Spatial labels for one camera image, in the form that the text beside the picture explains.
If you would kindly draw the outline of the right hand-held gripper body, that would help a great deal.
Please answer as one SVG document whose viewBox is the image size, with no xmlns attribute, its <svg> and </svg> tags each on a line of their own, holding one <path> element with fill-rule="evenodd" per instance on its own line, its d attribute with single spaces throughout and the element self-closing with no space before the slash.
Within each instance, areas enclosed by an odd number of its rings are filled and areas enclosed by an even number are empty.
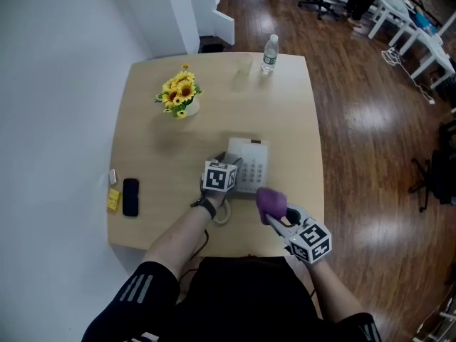
<svg viewBox="0 0 456 342">
<path fill-rule="evenodd" d="M 332 238 L 328 229 L 308 217 L 294 233 L 285 238 L 285 250 L 305 264 L 315 264 L 332 251 Z"/>
</svg>

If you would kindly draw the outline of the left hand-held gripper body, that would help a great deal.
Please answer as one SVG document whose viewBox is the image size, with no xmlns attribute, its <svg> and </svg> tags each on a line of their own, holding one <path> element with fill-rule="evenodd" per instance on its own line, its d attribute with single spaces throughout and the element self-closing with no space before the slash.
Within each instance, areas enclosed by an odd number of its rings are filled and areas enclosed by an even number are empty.
<svg viewBox="0 0 456 342">
<path fill-rule="evenodd" d="M 205 161 L 202 175 L 202 189 L 228 192 L 236 185 L 238 157 L 228 157 L 219 161 L 215 158 Z"/>
</svg>

